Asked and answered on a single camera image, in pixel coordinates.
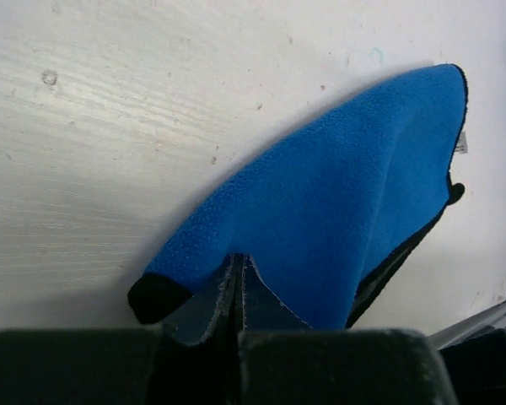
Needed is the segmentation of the blue towel with black trim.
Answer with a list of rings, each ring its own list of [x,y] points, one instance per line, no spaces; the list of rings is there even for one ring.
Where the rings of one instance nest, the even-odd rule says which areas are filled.
[[[468,88],[454,64],[389,78],[275,143],[185,219],[130,288],[163,320],[233,254],[311,327],[350,327],[465,188],[450,178]]]

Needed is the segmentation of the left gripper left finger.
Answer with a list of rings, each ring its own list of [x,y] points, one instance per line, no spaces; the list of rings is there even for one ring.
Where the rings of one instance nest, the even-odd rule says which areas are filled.
[[[159,395],[163,404],[225,404],[229,318],[236,259],[228,256],[202,291],[162,323]]]

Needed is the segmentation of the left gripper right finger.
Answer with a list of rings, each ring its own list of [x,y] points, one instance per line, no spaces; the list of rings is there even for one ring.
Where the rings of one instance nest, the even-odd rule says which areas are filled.
[[[241,259],[235,290],[240,403],[296,403],[311,362],[312,329],[263,283],[252,258]]]

